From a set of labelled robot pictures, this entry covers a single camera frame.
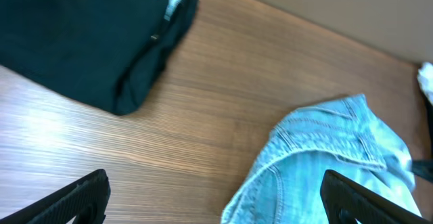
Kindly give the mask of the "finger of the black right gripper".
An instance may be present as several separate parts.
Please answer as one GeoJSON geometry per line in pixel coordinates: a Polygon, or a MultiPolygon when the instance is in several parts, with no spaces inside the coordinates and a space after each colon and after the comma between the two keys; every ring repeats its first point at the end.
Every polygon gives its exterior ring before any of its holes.
{"type": "Polygon", "coordinates": [[[433,183],[432,160],[414,160],[411,165],[411,171],[418,177],[433,183]]]}

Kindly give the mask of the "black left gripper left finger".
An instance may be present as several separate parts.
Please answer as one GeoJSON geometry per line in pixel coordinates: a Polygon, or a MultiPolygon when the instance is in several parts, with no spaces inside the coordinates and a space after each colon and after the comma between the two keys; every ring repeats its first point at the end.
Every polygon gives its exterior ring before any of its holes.
{"type": "Polygon", "coordinates": [[[106,171],[97,169],[2,218],[1,224],[102,224],[110,193],[106,171]]]}

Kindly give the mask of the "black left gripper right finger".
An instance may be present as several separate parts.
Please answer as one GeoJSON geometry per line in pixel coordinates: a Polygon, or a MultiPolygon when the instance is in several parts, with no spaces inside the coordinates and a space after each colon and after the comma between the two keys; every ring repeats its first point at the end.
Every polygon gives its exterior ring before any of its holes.
{"type": "Polygon", "coordinates": [[[330,223],[430,224],[333,170],[325,172],[320,195],[330,223]]]}

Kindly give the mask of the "light blue denim shorts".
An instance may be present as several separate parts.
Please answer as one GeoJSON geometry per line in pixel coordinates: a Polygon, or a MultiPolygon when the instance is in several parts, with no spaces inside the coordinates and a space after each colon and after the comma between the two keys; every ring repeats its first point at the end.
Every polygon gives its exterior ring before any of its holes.
{"type": "Polygon", "coordinates": [[[334,170],[418,214],[405,142],[368,107],[364,95],[297,108],[271,131],[222,223],[326,223],[320,196],[334,170]]]}

